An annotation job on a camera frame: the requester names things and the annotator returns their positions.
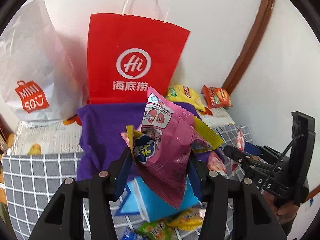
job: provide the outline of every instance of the orange chip bag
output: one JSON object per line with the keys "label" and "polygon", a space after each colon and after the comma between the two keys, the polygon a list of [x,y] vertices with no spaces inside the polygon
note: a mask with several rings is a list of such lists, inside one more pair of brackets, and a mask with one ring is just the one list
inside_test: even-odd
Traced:
{"label": "orange chip bag", "polygon": [[203,86],[202,93],[209,108],[232,107],[230,96],[225,89]]}

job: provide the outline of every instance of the brown wooden trim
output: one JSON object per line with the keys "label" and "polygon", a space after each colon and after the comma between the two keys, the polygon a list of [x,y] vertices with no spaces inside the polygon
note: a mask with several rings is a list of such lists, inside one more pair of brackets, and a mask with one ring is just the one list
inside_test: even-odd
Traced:
{"label": "brown wooden trim", "polygon": [[307,202],[310,198],[313,198],[315,195],[317,195],[320,192],[320,185],[318,187],[316,187],[314,190],[311,190],[306,198]]}
{"label": "brown wooden trim", "polygon": [[238,85],[257,51],[269,23],[274,2],[275,0],[261,0],[259,11],[242,51],[222,86],[229,94],[231,94]]}

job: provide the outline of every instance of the white paper bag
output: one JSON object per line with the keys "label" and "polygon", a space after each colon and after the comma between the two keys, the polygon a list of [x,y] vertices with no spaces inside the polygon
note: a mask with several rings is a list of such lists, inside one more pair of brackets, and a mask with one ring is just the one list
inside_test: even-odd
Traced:
{"label": "white paper bag", "polygon": [[44,0],[15,14],[0,37],[0,92],[27,127],[68,119],[82,106],[82,85]]}

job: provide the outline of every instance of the yellow candy wrapper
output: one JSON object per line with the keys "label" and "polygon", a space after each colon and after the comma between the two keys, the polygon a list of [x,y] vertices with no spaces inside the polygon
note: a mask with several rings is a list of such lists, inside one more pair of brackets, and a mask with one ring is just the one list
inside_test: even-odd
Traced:
{"label": "yellow candy wrapper", "polygon": [[205,107],[201,99],[194,89],[182,85],[173,85],[168,88],[168,93],[165,97],[171,102],[185,102],[193,105],[195,109],[205,112]]}
{"label": "yellow candy wrapper", "polygon": [[202,226],[203,218],[200,213],[204,213],[199,208],[189,208],[183,211],[176,219],[172,220],[167,225],[172,228],[178,228],[185,231],[193,231]]}

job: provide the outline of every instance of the white circle logo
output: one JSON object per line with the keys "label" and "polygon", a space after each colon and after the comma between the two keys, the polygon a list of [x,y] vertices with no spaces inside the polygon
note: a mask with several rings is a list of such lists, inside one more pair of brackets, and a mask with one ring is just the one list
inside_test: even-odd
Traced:
{"label": "white circle logo", "polygon": [[118,57],[116,67],[121,76],[138,79],[149,72],[151,57],[143,49],[127,49]]}

